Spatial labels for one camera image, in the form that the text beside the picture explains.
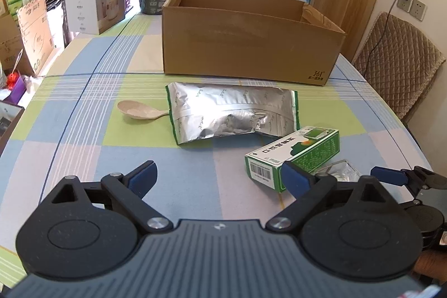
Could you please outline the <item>clear blister pack bag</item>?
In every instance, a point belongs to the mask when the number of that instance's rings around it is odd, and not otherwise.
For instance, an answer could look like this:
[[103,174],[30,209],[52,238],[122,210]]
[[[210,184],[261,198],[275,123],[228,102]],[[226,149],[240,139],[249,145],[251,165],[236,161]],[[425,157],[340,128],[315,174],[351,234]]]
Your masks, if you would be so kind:
[[322,166],[314,171],[314,174],[317,173],[332,175],[339,182],[357,182],[361,177],[361,173],[347,159]]

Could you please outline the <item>green white spray box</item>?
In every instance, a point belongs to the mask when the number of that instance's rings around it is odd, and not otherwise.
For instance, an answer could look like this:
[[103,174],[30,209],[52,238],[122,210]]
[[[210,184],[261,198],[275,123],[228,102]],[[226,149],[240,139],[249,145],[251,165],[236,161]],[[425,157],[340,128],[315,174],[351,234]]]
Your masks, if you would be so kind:
[[340,152],[339,130],[306,126],[245,155],[249,178],[278,193],[285,191],[281,168],[291,162],[313,172]]

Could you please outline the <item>beige plastic spoon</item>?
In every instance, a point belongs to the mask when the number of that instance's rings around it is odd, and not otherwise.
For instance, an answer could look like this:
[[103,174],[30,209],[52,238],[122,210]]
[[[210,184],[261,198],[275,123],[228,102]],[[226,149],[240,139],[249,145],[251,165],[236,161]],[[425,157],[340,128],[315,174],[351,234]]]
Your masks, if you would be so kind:
[[117,109],[123,115],[135,120],[156,120],[169,114],[168,110],[158,110],[147,104],[131,100],[119,101]]

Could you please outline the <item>silver foil pouch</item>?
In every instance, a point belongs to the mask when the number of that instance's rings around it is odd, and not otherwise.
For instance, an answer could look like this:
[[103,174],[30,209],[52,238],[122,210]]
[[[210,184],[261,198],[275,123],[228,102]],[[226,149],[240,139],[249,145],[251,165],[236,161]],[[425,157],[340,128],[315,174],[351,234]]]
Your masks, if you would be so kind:
[[284,137],[299,128],[293,90],[172,82],[166,92],[177,144],[252,133]]

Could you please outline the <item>checkered tablecloth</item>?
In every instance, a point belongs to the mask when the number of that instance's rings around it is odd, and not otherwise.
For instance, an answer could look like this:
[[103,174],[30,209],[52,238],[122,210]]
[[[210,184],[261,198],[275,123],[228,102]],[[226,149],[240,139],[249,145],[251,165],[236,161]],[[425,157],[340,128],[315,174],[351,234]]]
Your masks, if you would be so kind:
[[374,166],[432,169],[407,128],[342,55],[325,86],[162,74],[161,16],[135,14],[99,36],[78,35],[58,56],[28,102],[1,154],[1,283],[25,272],[16,234],[65,175],[100,180],[148,159],[158,181],[146,201],[178,219],[259,219],[263,224],[293,198],[252,181],[244,156],[271,143],[252,134],[178,146],[168,116],[125,118],[124,100],[167,110],[171,82],[262,85],[296,90],[300,126],[339,130],[341,150],[361,174]]

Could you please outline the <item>brown quilted chair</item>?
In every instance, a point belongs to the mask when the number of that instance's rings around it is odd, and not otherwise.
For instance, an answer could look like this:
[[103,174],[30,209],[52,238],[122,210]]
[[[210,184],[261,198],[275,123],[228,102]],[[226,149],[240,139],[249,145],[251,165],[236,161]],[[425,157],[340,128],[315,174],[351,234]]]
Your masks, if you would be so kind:
[[380,13],[353,65],[396,116],[408,123],[446,57],[413,24]]

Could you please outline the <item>brown white open box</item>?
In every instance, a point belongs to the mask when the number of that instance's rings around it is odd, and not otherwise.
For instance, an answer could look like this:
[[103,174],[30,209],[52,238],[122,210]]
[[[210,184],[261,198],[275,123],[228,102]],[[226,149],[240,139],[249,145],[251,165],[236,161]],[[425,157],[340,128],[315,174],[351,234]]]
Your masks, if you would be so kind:
[[3,153],[23,112],[23,107],[0,101],[0,155]]

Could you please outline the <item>brown cardboard box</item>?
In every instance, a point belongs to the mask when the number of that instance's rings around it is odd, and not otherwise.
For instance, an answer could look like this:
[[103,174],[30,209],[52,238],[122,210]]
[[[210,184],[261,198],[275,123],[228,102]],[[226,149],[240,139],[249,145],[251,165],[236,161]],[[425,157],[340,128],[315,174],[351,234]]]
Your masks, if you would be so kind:
[[298,0],[167,0],[164,71],[325,85],[346,34]]

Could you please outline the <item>open kraft cardboard box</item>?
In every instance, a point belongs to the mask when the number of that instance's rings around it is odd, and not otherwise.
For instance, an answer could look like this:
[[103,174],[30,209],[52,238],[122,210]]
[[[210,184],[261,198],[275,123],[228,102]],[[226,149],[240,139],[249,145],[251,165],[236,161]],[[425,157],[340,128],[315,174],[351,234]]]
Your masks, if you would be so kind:
[[46,0],[32,0],[19,8],[17,21],[10,14],[1,18],[1,66],[12,71],[22,51],[17,70],[22,75],[39,76],[54,50]]

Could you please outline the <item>wall power socket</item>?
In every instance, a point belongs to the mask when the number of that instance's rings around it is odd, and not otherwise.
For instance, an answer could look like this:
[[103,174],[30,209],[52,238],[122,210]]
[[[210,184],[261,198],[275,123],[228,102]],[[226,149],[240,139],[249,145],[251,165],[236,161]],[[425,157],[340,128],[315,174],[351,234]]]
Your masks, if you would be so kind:
[[405,12],[409,12],[412,6],[412,1],[413,0],[398,0],[397,1],[397,8],[405,11]]

